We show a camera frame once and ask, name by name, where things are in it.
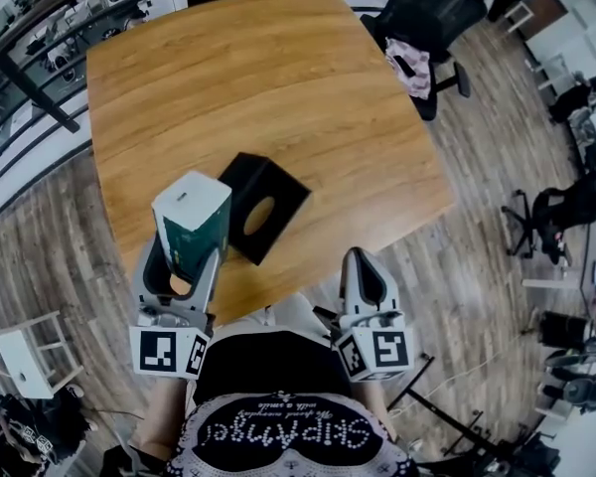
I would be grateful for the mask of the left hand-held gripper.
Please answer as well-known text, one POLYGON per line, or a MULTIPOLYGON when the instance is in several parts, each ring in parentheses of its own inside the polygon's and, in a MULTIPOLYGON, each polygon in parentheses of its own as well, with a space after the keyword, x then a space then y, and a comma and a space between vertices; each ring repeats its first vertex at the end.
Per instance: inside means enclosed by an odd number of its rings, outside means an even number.
POLYGON ((129 327, 133 371, 139 375, 195 380, 214 335, 208 307, 222 265, 220 250, 207 255, 185 298, 172 297, 171 270, 161 241, 143 247, 132 275, 138 316, 129 327))

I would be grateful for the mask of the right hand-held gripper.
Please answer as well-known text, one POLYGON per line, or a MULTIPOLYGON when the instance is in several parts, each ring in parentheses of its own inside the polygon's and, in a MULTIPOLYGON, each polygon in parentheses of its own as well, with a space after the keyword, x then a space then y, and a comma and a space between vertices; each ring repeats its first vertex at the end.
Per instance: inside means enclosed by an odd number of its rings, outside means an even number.
POLYGON ((387 381, 413 369, 414 336, 398 310, 398 286, 373 254, 347 251, 340 298, 346 314, 330 323, 332 348, 351 382, 387 381), (361 310, 362 300, 375 309, 361 310))

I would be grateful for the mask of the green and white box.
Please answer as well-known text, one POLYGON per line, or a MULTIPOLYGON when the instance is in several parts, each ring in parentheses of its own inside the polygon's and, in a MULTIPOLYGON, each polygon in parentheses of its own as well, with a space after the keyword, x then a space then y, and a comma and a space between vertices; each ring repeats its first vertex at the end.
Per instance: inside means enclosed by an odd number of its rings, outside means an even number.
POLYGON ((210 254, 227 255, 231 187, 190 171, 152 202, 157 234, 172 272, 190 284, 210 254))

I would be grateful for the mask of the person's right forearm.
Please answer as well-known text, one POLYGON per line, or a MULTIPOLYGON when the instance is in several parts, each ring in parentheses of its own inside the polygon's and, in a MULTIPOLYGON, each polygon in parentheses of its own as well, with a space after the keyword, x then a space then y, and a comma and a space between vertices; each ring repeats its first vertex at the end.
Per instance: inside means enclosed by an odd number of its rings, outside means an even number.
POLYGON ((380 382, 369 381, 352 383, 352 393, 355 400, 360 402, 382 424, 392 441, 397 439, 396 430, 387 411, 384 390, 380 382))

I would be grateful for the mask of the black wearable device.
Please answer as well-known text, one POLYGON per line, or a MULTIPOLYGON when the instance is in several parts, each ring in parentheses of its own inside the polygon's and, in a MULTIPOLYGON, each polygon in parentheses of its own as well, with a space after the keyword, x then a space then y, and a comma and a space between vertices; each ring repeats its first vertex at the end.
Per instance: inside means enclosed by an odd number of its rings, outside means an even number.
POLYGON ((339 313, 325 309, 321 306, 315 306, 313 308, 313 313, 326 327, 329 338, 332 341, 337 341, 342 336, 339 313))

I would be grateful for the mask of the beige trousers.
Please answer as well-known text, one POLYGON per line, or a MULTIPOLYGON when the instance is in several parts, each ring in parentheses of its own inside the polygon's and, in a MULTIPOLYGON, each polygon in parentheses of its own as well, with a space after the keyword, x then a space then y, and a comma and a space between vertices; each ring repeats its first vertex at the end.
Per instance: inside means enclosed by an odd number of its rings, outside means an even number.
POLYGON ((239 335, 290 332, 326 345, 330 331, 313 311, 302 293, 225 323, 214 330, 211 344, 239 335))

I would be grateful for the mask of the black skirt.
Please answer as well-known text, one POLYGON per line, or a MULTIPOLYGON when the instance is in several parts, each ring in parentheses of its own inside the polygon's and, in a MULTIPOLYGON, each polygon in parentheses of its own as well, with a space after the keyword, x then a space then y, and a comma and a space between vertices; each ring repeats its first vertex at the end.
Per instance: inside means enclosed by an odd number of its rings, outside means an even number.
POLYGON ((335 394, 351 383, 337 353, 289 332, 240 334, 207 349, 194 401, 230 394, 335 394))

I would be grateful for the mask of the black metal stand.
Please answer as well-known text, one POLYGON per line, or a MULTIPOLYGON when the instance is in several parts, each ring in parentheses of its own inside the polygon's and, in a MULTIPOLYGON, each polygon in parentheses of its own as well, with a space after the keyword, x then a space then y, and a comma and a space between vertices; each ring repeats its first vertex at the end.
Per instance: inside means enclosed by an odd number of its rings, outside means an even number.
POLYGON ((435 361, 434 356, 430 356, 425 352, 422 352, 419 357, 422 359, 423 365, 388 404, 386 409, 389 415, 392 418, 395 418, 403 414, 409 408, 412 408, 415 405, 420 405, 424 409, 430 411, 442 422, 456 430, 459 433, 459 436, 451 445, 442 450, 444 456, 465 455, 465 452, 456 453, 455 449, 463 440, 468 440, 471 443, 470 451, 474 451, 482 458, 490 456, 494 457, 496 460, 512 462, 512 453, 517 452, 521 446, 526 445, 535 437, 534 429, 530 429, 526 424, 519 423, 520 431, 515 441, 509 442, 507 440, 501 440, 500 442, 493 442, 492 432, 489 429, 481 429, 478 425, 478 422, 484 413, 482 410, 475 409, 473 411, 474 419, 468 424, 464 424, 445 410, 441 409, 429 399, 431 394, 425 397, 414 389, 414 386, 435 361))

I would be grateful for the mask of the white stool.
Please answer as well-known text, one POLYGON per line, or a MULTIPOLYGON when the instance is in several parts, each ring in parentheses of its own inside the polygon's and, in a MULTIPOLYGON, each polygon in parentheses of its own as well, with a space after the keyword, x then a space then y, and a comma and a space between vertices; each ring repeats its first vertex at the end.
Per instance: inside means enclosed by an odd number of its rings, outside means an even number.
POLYGON ((9 378, 23 398, 52 399, 83 371, 64 334, 59 317, 60 311, 56 310, 0 329, 0 357, 6 369, 5 372, 0 371, 0 375, 9 378), (57 340, 40 344, 34 328, 45 322, 52 324, 57 340), (70 364, 70 370, 63 377, 58 377, 47 361, 46 354, 55 350, 63 351, 70 364))

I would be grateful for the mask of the black white patterned shirt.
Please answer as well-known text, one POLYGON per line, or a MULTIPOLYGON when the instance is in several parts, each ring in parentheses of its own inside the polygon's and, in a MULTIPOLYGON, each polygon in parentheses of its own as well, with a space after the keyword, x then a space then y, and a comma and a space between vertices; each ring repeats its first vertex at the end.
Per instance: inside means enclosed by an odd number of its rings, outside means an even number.
POLYGON ((335 394, 232 394, 187 418, 166 477, 419 477, 358 401, 335 394))

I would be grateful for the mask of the black office chair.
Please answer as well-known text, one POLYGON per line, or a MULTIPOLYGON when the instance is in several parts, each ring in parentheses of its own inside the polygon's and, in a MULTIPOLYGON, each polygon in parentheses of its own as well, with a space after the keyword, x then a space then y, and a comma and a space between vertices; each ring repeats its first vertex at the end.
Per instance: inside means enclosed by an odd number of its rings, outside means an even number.
POLYGON ((585 174, 567 189, 544 189, 532 205, 523 189, 514 190, 512 197, 522 199, 523 215, 509 206, 501 206, 501 212, 521 226, 522 234, 515 246, 507 249, 508 256, 532 259, 535 237, 539 237, 540 251, 558 265, 565 257, 564 233, 596 223, 596 171, 585 174))
POLYGON ((596 113, 596 76, 587 78, 583 72, 572 74, 574 85, 561 94, 547 110, 549 121, 553 124, 564 123, 576 111, 587 109, 596 113))
POLYGON ((453 42, 488 13, 485 0, 387 0, 375 16, 363 15, 361 22, 384 53, 386 39, 394 38, 430 55, 431 93, 427 100, 410 96, 420 117, 436 117, 438 93, 455 86, 461 96, 471 95, 465 68, 451 55, 453 42), (439 81, 436 69, 453 62, 453 75, 439 81))

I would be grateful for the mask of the pink checked cloth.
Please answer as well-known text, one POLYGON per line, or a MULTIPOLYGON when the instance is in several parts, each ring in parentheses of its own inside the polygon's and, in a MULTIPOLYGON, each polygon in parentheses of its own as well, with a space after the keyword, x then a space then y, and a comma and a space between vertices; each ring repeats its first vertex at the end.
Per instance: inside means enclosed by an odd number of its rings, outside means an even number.
POLYGON ((408 94, 412 97, 427 100, 432 86, 430 55, 394 38, 386 39, 384 53, 387 62, 393 68, 408 94), (393 59, 394 56, 402 56, 415 70, 416 76, 413 78, 407 77, 393 59))

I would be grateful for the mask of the wooden table with white legs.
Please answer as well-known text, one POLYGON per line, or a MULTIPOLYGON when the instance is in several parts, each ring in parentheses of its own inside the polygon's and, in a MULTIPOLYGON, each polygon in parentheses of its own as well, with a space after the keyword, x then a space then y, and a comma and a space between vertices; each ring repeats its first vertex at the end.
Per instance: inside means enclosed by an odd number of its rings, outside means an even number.
POLYGON ((227 322, 314 285, 352 246, 378 251, 453 203, 414 105, 344 0, 220 0, 87 54, 91 139, 120 256, 154 234, 151 205, 240 152, 310 190, 261 265, 232 254, 212 311, 227 322))

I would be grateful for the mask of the black metal railing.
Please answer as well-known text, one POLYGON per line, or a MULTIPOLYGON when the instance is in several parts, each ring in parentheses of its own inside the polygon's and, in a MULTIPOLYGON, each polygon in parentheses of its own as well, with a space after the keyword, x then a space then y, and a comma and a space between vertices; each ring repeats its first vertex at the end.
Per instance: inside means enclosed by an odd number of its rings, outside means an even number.
MULTIPOLYGON (((90 143, 86 54, 216 0, 0 0, 0 214, 90 143)), ((386 0, 345 0, 373 14, 386 0)))

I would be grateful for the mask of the white side table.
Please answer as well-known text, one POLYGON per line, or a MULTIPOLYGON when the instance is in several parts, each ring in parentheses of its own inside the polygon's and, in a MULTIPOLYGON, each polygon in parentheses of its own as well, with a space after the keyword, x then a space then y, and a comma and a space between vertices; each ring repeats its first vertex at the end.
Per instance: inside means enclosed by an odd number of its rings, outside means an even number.
POLYGON ((524 1, 518 1, 511 6, 504 14, 505 21, 509 24, 506 34, 510 35, 518 31, 523 25, 533 18, 532 10, 524 1))

